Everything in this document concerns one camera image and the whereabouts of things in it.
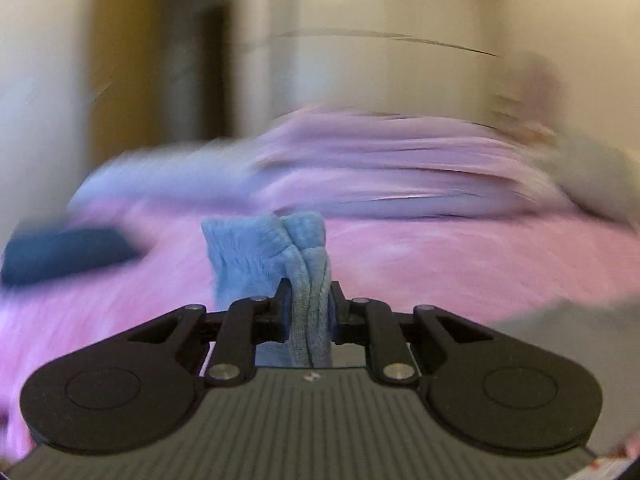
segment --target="white logo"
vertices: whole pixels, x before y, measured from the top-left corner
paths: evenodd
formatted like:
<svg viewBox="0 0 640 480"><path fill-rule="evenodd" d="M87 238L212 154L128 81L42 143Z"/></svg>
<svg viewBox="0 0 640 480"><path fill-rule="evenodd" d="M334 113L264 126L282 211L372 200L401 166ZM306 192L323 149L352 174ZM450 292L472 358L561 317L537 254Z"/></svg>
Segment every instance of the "white logo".
<svg viewBox="0 0 640 480"><path fill-rule="evenodd" d="M315 372L311 372L303 376L302 378L308 383L315 383L316 381L319 381L320 379L322 379L322 375L317 374Z"/></svg>

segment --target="blue towel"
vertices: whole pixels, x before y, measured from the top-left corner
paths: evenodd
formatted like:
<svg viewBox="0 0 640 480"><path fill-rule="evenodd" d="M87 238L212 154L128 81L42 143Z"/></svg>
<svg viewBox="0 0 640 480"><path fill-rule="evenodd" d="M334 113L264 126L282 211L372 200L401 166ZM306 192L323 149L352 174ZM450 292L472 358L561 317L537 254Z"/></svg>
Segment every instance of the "blue towel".
<svg viewBox="0 0 640 480"><path fill-rule="evenodd" d="M330 270L322 217L298 213L283 219L275 215L219 218L203 222L202 231L218 278L218 308L250 296L271 297L281 279L291 282L289 341L259 345L256 364L330 365L326 310Z"/></svg>

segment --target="dark blue object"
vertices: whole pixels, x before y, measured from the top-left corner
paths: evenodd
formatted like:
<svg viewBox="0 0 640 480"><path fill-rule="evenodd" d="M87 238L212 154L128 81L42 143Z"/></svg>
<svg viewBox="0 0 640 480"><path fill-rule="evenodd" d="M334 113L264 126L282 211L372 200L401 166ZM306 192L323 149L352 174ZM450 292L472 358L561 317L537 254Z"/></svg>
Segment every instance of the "dark blue object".
<svg viewBox="0 0 640 480"><path fill-rule="evenodd" d="M140 257L113 228L45 230L9 241L0 280L4 286L33 285Z"/></svg>

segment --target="pink blanket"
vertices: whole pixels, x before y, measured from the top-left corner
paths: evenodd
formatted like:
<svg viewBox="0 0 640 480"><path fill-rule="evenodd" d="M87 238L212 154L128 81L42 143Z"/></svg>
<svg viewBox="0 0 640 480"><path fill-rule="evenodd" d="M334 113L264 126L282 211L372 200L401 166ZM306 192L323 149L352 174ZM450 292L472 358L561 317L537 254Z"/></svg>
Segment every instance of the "pink blanket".
<svg viewBox="0 0 640 480"><path fill-rule="evenodd" d="M215 308L200 232L200 221L213 213L113 202L85 208L78 223L116 222L151 247L148 255L0 293L0 456L16 460L31 447L18 396L38 367L183 304ZM597 303L638 290L640 238L586 216L329 220L327 234L333 277L345 294L378 298L398 311L432 303L493 322L560 296Z"/></svg>

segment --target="bed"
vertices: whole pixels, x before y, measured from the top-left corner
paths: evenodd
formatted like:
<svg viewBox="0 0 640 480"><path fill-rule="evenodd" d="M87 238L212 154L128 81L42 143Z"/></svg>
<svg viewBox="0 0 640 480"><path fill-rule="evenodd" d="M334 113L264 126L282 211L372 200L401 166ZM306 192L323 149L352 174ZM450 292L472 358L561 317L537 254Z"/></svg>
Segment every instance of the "bed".
<svg viewBox="0 0 640 480"><path fill-rule="evenodd" d="M0 292L0 455L33 446L19 411L26 378L68 352L188 303L209 311L215 276L200 223L233 205L175 206L95 194L75 226L117 225L148 249L139 262ZM495 324L558 298L601 304L638 291L640 238L578 210L500 219L328 218L332 277L347 297L395 311L435 304Z"/></svg>

